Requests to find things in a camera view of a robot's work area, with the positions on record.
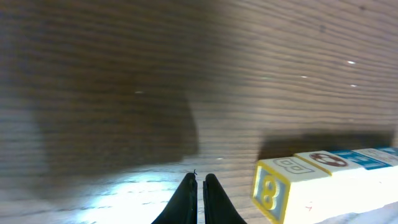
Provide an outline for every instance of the ladybug picture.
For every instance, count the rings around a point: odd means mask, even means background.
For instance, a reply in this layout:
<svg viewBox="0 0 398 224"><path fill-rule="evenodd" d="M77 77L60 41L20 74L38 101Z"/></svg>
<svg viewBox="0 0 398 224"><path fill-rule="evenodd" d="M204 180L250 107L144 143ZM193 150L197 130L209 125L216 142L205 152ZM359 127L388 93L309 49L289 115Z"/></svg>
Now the ladybug picture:
<svg viewBox="0 0 398 224"><path fill-rule="evenodd" d="M329 166L335 166L335 167L346 167L348 166L348 163L339 157L336 156L331 156L328 154L323 154L323 153L313 153L310 154L311 159L329 165Z"/></svg>

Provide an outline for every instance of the toy block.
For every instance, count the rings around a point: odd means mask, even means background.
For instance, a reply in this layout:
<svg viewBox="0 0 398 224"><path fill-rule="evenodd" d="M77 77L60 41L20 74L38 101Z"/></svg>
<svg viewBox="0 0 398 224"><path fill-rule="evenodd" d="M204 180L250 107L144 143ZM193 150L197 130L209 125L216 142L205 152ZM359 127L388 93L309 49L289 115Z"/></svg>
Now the toy block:
<svg viewBox="0 0 398 224"><path fill-rule="evenodd" d="M383 151L379 149L357 149L353 151L390 165L383 169L372 170L372 173L374 173L373 178L382 185L379 195L385 199L386 204L398 201L398 195L391 193L398 189L398 181L396 180L398 175L398 156L391 151L389 151L390 153L386 152L386 148Z"/></svg>
<svg viewBox="0 0 398 224"><path fill-rule="evenodd" d="M258 161L252 201L274 224L316 223L330 217L325 186L330 175L296 157Z"/></svg>
<svg viewBox="0 0 398 224"><path fill-rule="evenodd" d="M380 161L374 157L370 157L366 154L377 153L375 149L365 151L358 150L342 150L342 151L331 151L330 153L355 162L366 169L366 175L363 177L362 187L358 187L357 197L358 203L354 206L356 213L367 212L377 208L381 208L393 199L391 195L391 188L395 185L387 184L389 180L393 179L394 169L392 165ZM373 192L375 197L368 197L369 193Z"/></svg>
<svg viewBox="0 0 398 224"><path fill-rule="evenodd" d="M332 176L333 182L325 187L333 192L328 194L327 199L331 217L374 209L374 205L363 203L364 193L372 191L370 186L376 184L369 184L375 180L366 178L367 170L363 166L326 151L301 152L294 156Z"/></svg>

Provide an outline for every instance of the wooden floor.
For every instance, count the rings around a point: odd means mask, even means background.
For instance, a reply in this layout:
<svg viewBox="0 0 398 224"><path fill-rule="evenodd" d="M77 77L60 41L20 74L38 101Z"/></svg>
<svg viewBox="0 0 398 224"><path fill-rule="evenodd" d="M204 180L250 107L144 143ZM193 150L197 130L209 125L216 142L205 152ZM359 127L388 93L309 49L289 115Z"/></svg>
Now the wooden floor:
<svg viewBox="0 0 398 224"><path fill-rule="evenodd" d="M269 223L249 198L259 158L396 136L395 0L0 6L0 223L150 223L194 169L199 223L207 173Z"/></svg>

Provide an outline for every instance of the wood grain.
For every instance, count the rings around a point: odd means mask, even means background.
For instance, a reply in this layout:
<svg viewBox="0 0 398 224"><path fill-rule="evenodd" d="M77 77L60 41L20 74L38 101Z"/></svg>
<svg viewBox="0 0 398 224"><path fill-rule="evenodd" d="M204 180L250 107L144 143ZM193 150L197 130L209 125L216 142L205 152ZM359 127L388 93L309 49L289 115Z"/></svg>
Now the wood grain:
<svg viewBox="0 0 398 224"><path fill-rule="evenodd" d="M268 223L258 159L395 140L397 1L0 4L1 223L150 223L194 169L199 223L207 173Z"/></svg>

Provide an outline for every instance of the wooden block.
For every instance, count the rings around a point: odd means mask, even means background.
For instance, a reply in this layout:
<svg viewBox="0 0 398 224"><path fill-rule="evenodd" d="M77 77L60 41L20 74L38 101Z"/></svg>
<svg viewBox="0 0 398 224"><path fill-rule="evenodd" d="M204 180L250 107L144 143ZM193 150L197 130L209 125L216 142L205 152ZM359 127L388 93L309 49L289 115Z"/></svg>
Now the wooden block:
<svg viewBox="0 0 398 224"><path fill-rule="evenodd" d="M390 164L369 157L358 150L331 151L330 153L355 162L366 169L366 173L361 181L362 186L356 188L358 203L354 206L354 212L362 213L381 208L391 201L391 184L387 184L387 179L391 179L394 172Z"/></svg>
<svg viewBox="0 0 398 224"><path fill-rule="evenodd" d="M395 156L391 151L389 153L386 151L386 148L383 151L378 149L354 150L358 154L390 165L383 169L372 170L373 179L382 185L382 189L378 195L384 199L385 204L390 204L398 201L398 195L393 193L398 189L398 181L396 179L398 176L398 156Z"/></svg>
<svg viewBox="0 0 398 224"><path fill-rule="evenodd" d="M331 217L374 208L373 205L369 208L367 203L370 202L364 203L362 199L363 192L372 191L363 166L326 151L302 152L294 156L332 176L333 181L324 188L330 192L325 207L331 210Z"/></svg>
<svg viewBox="0 0 398 224"><path fill-rule="evenodd" d="M316 223L330 215L323 209L324 186L331 177L296 157L260 160L252 201L273 223Z"/></svg>

